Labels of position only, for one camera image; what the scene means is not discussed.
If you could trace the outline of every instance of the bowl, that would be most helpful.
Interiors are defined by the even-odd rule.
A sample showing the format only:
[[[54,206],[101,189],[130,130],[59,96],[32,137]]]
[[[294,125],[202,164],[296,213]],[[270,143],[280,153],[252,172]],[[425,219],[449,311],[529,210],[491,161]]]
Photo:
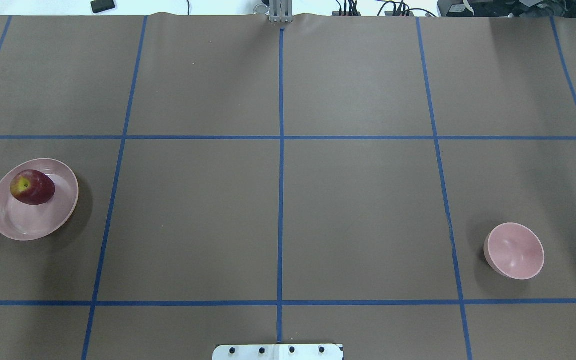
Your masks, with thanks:
[[[10,182],[24,170],[46,174],[54,183],[54,195],[41,205],[27,205],[12,196]],[[43,238],[59,229],[71,217],[80,196],[73,170],[55,159],[34,159],[10,170],[0,181],[0,233],[12,240]]]
[[[530,228],[508,222],[486,237],[484,255],[494,271],[506,278],[532,279],[544,268],[544,247]]]

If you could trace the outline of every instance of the table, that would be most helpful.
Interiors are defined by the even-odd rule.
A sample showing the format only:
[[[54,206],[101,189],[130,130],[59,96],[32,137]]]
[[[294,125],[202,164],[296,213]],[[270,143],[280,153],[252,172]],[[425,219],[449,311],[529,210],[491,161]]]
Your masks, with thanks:
[[[79,203],[0,235],[0,359],[576,358],[576,20],[0,17],[0,178],[41,157]]]

